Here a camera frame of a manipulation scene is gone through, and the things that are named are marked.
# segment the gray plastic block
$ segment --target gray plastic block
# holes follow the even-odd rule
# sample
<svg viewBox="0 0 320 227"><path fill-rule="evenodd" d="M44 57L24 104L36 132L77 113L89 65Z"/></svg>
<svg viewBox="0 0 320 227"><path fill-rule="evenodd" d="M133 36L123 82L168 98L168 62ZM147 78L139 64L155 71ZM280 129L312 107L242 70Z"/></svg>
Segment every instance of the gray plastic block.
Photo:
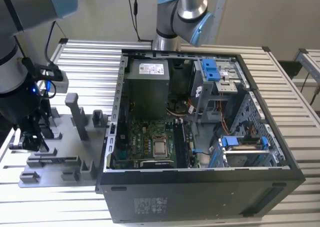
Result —
<svg viewBox="0 0 320 227"><path fill-rule="evenodd" d="M91 161L89 167L83 160L80 168L80 174L84 180L95 180L97 178L97 169L95 163Z"/></svg>
<svg viewBox="0 0 320 227"><path fill-rule="evenodd" d="M35 152L33 153L33 155L34 156L56 156L57 152L58 152L57 149L53 148L53 149L50 149L48 152Z"/></svg>
<svg viewBox="0 0 320 227"><path fill-rule="evenodd" d="M56 107L52 107L51 108L51 115L52 117L55 119L55 118L60 118L60 115L58 113L58 110Z"/></svg>
<svg viewBox="0 0 320 227"><path fill-rule="evenodd" d="M24 171L20 174L20 180L25 183L37 183L40 176L35 171Z"/></svg>
<svg viewBox="0 0 320 227"><path fill-rule="evenodd" d="M76 129L78 131L79 137L82 141L87 140L88 133L86 131L86 115L82 109L79 109L78 106L78 94L77 93L68 93L65 97L65 105L68 106L71 110L73 121L75 123Z"/></svg>
<svg viewBox="0 0 320 227"><path fill-rule="evenodd" d="M105 128L107 122L104 118L104 113L100 109L96 109L92 113L92 122L95 128Z"/></svg>
<svg viewBox="0 0 320 227"><path fill-rule="evenodd" d="M68 171L65 170L61 174L61 178L63 181L78 181L79 177L78 174L75 170L73 171Z"/></svg>
<svg viewBox="0 0 320 227"><path fill-rule="evenodd" d="M33 160L29 160L27 159L26 164L30 167L30 168L41 168L44 166L44 164L38 160L38 159L33 159Z"/></svg>

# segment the slotted aluminum surface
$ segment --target slotted aluminum surface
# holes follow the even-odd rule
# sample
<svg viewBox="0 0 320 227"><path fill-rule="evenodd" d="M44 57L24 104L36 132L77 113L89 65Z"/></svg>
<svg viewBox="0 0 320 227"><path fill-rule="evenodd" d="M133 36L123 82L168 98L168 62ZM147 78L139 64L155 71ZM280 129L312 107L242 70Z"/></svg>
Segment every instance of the slotted aluminum surface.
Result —
<svg viewBox="0 0 320 227"><path fill-rule="evenodd" d="M110 114L121 49L150 49L148 43L69 40L60 45L53 60L69 78L69 92L79 94L85 112ZM320 226L320 120L281 69L273 55L260 47L183 45L182 51L241 54L306 181L262 219L160 222L145 226ZM51 100L61 113L64 95ZM16 226L119 226L112 223L102 195L89 187L19 188L17 183L29 156L0 149L0 224ZM121 226L140 226L122 224Z"/></svg>

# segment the printed label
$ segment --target printed label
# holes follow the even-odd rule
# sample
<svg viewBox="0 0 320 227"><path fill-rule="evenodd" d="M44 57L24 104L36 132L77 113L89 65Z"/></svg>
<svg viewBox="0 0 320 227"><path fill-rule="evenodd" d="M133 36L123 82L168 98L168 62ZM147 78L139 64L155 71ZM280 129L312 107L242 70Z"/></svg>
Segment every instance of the printed label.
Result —
<svg viewBox="0 0 320 227"><path fill-rule="evenodd" d="M135 198L134 212L138 215L165 214L167 209L166 197Z"/></svg>
<svg viewBox="0 0 320 227"><path fill-rule="evenodd" d="M141 75L164 75L164 65L162 63L141 63L139 65Z"/></svg>
<svg viewBox="0 0 320 227"><path fill-rule="evenodd" d="M193 106L191 105L190 108L189 108L189 110L188 110L188 112L189 112L190 115L193 113L194 109L195 109L195 107L193 107Z"/></svg>
<svg viewBox="0 0 320 227"><path fill-rule="evenodd" d="M227 75L228 75L228 72L227 72L227 71L220 71L220 75L222 75L222 76L227 76Z"/></svg>

